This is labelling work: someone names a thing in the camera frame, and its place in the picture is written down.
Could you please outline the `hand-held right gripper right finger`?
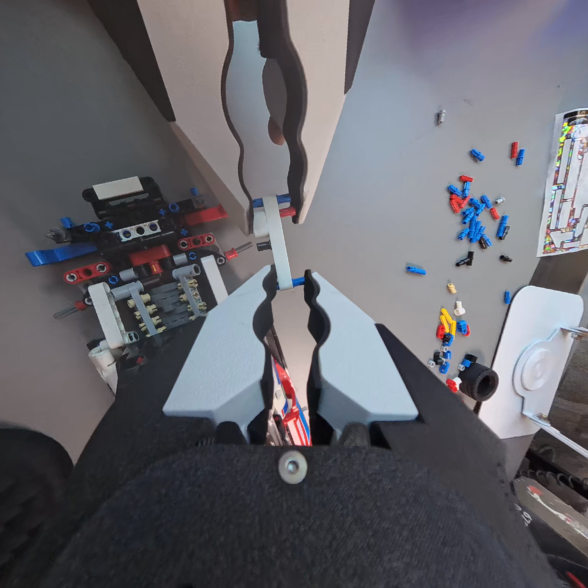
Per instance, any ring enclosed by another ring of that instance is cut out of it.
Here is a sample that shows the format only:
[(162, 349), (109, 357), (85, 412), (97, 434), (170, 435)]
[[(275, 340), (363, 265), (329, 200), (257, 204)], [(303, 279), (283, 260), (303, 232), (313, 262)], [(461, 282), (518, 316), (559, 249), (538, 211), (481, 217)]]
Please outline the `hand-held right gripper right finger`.
[(419, 412), (375, 321), (319, 273), (305, 272), (315, 340), (307, 381), (311, 433), (411, 422)]

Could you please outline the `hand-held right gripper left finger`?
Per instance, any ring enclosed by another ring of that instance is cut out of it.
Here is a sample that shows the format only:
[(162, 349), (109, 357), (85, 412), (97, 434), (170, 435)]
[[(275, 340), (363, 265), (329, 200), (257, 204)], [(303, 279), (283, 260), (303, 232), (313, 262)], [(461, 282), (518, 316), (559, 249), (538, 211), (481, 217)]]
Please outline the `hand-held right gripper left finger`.
[(276, 293), (276, 269), (268, 265), (209, 311), (164, 404), (166, 416), (267, 429), (273, 368), (265, 338)]

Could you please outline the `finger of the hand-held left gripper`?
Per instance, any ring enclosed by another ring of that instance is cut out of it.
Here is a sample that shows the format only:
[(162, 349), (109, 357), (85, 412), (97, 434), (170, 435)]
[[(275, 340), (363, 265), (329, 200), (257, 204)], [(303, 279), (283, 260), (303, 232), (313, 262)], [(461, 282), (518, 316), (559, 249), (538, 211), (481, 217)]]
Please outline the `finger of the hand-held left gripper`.
[(281, 75), (266, 97), (282, 115), (289, 149), (288, 191), (304, 223), (345, 101), (349, 1), (258, 1), (261, 56)]
[(138, 1), (138, 7), (175, 117), (172, 129), (231, 220), (250, 235), (244, 147), (226, 96), (234, 48), (228, 2)]

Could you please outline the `toy brick car model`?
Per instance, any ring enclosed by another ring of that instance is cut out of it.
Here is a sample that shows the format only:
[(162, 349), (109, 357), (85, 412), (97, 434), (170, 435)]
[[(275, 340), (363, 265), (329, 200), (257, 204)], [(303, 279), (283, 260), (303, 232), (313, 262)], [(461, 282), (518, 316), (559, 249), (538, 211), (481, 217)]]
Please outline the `toy brick car model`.
[[(102, 335), (88, 349), (100, 378), (114, 394), (158, 396), (161, 411), (212, 309), (227, 293), (220, 268), (242, 247), (223, 252), (212, 233), (193, 228), (227, 218), (218, 205), (202, 207), (198, 194), (168, 203), (150, 177), (95, 185), (82, 197), (97, 217), (73, 224), (69, 217), (49, 231), (56, 247), (26, 252), (37, 268), (96, 259), (69, 268), (66, 283), (82, 285), (82, 298), (59, 318), (92, 308)], [(203, 423), (217, 443), (311, 446), (311, 426), (297, 398), (274, 326), (266, 335), (273, 368), (273, 402), (267, 429), (240, 430), (232, 422)]]

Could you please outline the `white brick beam assembly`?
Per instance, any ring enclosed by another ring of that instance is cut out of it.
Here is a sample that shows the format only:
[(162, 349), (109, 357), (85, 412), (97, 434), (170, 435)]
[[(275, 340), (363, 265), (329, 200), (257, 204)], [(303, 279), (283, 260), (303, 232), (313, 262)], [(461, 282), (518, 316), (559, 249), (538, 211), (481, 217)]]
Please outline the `white brick beam assembly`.
[(296, 216), (289, 195), (266, 196), (252, 201), (253, 234), (258, 250), (270, 249), (277, 275), (277, 287), (291, 290), (304, 284), (304, 278), (292, 278), (282, 221)]

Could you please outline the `grey desk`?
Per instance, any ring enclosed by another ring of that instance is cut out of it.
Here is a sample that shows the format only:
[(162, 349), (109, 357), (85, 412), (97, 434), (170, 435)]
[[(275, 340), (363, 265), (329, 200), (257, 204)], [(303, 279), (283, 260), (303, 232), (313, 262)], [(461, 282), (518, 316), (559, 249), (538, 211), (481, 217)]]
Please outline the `grey desk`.
[[(317, 270), (422, 361), (454, 280), (488, 359), (502, 292), (537, 267), (555, 115), (585, 105), (587, 1), (376, 1), (312, 207), (284, 228), (292, 271)], [(500, 241), (483, 214), (485, 251), (456, 239), (447, 187), (462, 174), (510, 217)], [(86, 1), (1, 1), (1, 422), (53, 437), (73, 461), (113, 401), (86, 349), (99, 323), (53, 318), (79, 298), (62, 278), (77, 262), (33, 268), (25, 252), (48, 248), (60, 217), (93, 217), (85, 188), (130, 176), (213, 199)], [(468, 251), (473, 266), (455, 267)]]

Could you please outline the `black rubber toy tire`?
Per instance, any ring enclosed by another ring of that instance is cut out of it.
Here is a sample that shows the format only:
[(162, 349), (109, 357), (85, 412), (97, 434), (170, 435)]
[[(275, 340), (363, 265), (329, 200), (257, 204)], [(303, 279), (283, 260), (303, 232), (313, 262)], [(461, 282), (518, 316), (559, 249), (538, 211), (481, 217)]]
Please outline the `black rubber toy tire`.
[(488, 401), (499, 386), (499, 376), (492, 369), (478, 362), (477, 356), (465, 354), (459, 367), (461, 380), (459, 390), (476, 402)]

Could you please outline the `white panel with round cap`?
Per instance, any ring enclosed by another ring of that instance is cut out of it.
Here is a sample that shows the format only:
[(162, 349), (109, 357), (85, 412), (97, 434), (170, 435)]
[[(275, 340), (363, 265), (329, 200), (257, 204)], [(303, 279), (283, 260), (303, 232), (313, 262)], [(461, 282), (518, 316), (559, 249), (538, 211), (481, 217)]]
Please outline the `white panel with round cap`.
[(548, 419), (573, 343), (587, 337), (587, 329), (579, 325), (583, 311), (580, 295), (535, 286), (515, 294), (492, 361), (499, 384), (479, 412), (499, 438), (533, 435), (542, 429), (587, 456)]

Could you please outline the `pile of blue red pins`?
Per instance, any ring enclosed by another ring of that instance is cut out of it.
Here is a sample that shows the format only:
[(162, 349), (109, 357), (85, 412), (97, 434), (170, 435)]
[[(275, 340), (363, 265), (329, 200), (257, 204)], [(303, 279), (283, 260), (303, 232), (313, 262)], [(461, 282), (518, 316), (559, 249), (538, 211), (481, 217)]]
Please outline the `pile of blue red pins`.
[[(520, 147), (519, 142), (511, 143), (509, 158), (516, 167), (524, 163), (525, 154), (526, 150)], [(471, 149), (468, 155), (478, 164), (484, 162), (486, 158), (478, 149)], [(509, 215), (501, 215), (497, 209), (504, 202), (504, 198), (499, 197), (492, 201), (486, 194), (479, 197), (473, 196), (472, 183), (474, 178), (470, 175), (460, 175), (459, 181), (462, 184), (461, 187), (454, 185), (447, 187), (450, 209), (455, 215), (460, 215), (460, 223), (463, 226), (456, 239), (459, 241), (467, 240), (471, 245), (478, 245), (481, 250), (485, 251), (493, 246), (493, 242), (487, 234), (488, 227), (484, 224), (483, 214), (487, 213), (489, 219), (496, 222), (495, 239), (503, 241), (511, 229)]]

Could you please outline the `dark printed object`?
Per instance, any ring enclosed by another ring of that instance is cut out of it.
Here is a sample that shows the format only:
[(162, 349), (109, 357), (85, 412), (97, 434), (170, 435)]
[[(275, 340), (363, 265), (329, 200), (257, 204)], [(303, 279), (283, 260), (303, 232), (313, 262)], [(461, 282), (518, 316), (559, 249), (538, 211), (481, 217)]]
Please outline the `dark printed object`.
[(587, 518), (542, 486), (517, 477), (511, 488), (525, 526), (565, 587), (587, 587)]

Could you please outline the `shiny sticker sheet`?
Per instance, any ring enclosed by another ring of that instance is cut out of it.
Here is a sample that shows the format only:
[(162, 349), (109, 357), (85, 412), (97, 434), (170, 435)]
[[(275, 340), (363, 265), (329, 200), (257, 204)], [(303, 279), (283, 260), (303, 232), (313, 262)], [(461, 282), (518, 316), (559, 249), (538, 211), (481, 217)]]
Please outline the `shiny sticker sheet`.
[(587, 108), (557, 114), (537, 257), (587, 250)]

